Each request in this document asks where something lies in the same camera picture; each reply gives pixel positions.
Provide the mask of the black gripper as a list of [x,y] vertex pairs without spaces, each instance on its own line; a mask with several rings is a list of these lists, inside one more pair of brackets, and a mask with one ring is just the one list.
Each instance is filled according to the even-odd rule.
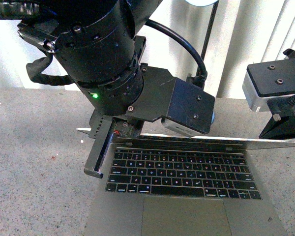
[[100,168],[118,122],[122,135],[136,137],[145,121],[174,119],[175,78],[167,69],[141,64],[134,74],[125,71],[112,82],[80,89],[95,107],[88,133],[94,143],[84,167],[92,177],[103,178]]

